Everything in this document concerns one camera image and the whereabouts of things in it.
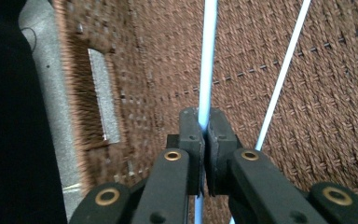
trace light blue rod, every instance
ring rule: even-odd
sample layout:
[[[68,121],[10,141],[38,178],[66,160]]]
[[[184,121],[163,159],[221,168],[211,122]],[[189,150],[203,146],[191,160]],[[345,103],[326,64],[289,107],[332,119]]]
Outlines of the light blue rod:
[[[199,125],[207,133],[211,111],[214,37],[217,23],[217,0],[205,0],[200,74]],[[196,197],[194,223],[202,224],[203,196]]]
[[[286,78],[287,70],[289,69],[290,62],[292,61],[293,52],[295,52],[296,43],[298,37],[300,36],[304,20],[307,16],[308,8],[310,7],[310,0],[304,0],[300,13],[298,14],[295,30],[293,31],[292,38],[290,39],[289,47],[287,48],[286,55],[283,59],[283,64],[281,72],[278,75],[278,80],[275,85],[274,92],[272,93],[271,100],[269,101],[269,106],[267,109],[266,117],[264,118],[263,125],[261,126],[260,135],[258,135],[257,143],[255,144],[255,149],[260,151],[263,146],[264,139],[266,138],[267,130],[269,129],[269,124],[271,123],[272,115],[274,114],[275,106],[278,103],[278,98],[281,93],[284,79]]]

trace black plastic part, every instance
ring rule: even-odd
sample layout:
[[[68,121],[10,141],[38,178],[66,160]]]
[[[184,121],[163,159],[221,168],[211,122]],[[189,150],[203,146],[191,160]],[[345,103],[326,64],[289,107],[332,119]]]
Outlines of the black plastic part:
[[[198,110],[189,107],[179,114],[179,148],[190,156],[190,170],[188,179],[188,194],[200,195],[203,187],[203,161],[205,142],[202,131],[197,122]]]
[[[165,148],[179,148],[179,134],[168,134]]]
[[[219,109],[211,109],[207,139],[205,171],[209,192],[212,196],[228,194],[227,161],[241,143]]]
[[[119,197],[117,201],[109,205],[98,205],[96,203],[96,196],[104,189],[117,189]],[[123,214],[126,211],[127,203],[130,199],[130,190],[125,186],[117,183],[102,184],[92,191],[83,199],[80,205],[75,210],[70,224],[91,224],[91,223],[128,223],[128,220],[123,220]]]
[[[179,153],[180,159],[167,160],[165,155],[169,152]],[[147,180],[132,223],[187,223],[188,169],[187,152],[173,148],[162,151]]]
[[[246,201],[238,202],[234,197],[228,198],[228,207],[236,224],[257,223],[257,216]]]
[[[324,195],[324,189],[327,188],[343,191],[351,198],[351,204],[340,205],[327,199]],[[332,194],[332,196],[342,197],[342,195],[339,194]],[[333,183],[318,183],[312,186],[309,201],[329,223],[358,223],[358,196],[349,189]]]
[[[257,223],[326,223],[263,153],[247,150],[255,155],[249,161],[241,155],[244,151],[234,152],[230,191],[238,202],[251,205]]]
[[[306,192],[305,190],[302,190],[302,189],[299,189],[299,188],[296,188],[297,190],[298,190],[298,192],[300,192],[301,193],[301,195],[304,197],[304,198],[308,198],[308,195],[309,195],[309,193],[308,192]]]
[[[240,138],[235,134],[235,137],[237,138],[237,148],[241,148],[242,147],[242,143],[240,141]]]
[[[136,185],[132,186],[130,189],[130,199],[127,202],[126,209],[122,215],[122,222],[130,223],[130,220],[132,219],[136,208],[138,207],[139,201],[141,201],[142,194],[144,193],[145,185],[147,182],[147,178],[139,181]]]

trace brass grommet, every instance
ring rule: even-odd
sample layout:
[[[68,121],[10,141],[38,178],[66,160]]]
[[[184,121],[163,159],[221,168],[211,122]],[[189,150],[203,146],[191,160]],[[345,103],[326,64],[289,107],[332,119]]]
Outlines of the brass grommet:
[[[165,153],[164,158],[167,161],[177,161],[182,157],[182,155],[179,152],[176,151],[169,151]]]
[[[258,160],[258,155],[251,151],[251,150],[244,150],[241,153],[242,157],[248,161],[257,161]]]
[[[339,194],[339,196],[341,198],[334,197],[331,195],[331,193],[337,193],[337,194]],[[324,194],[324,197],[326,197],[330,202],[333,202],[333,203],[336,203],[339,205],[347,206],[347,205],[351,205],[353,203],[352,198],[341,189],[327,187],[323,190],[323,194]]]
[[[114,196],[111,199],[105,200],[103,199],[103,194],[105,193],[113,193]],[[100,206],[107,206],[109,204],[115,203],[119,197],[120,197],[120,192],[117,189],[115,188],[103,189],[97,194],[97,196],[95,196],[95,202]]]

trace brown wicker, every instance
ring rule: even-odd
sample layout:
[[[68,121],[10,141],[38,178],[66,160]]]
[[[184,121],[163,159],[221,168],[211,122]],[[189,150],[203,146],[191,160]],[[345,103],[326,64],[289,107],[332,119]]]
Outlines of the brown wicker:
[[[147,176],[178,113],[198,104],[203,2],[56,0],[62,63],[84,192]],[[300,1],[219,1],[213,106],[253,147]],[[87,48],[104,53],[120,126],[108,145]],[[264,152],[296,186],[332,181],[358,193],[358,1],[311,3]],[[207,199],[206,223],[227,222]]]

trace blue pole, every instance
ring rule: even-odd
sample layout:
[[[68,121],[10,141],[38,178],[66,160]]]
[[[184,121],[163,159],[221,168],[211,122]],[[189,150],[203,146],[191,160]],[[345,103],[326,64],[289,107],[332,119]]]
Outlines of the blue pole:
[[[199,102],[199,125],[202,133],[206,135],[209,113],[211,111],[211,91],[213,76],[214,39],[217,23],[217,0],[205,0],[202,54],[200,71],[200,102]],[[202,224],[203,196],[196,197],[195,201],[195,224]]]

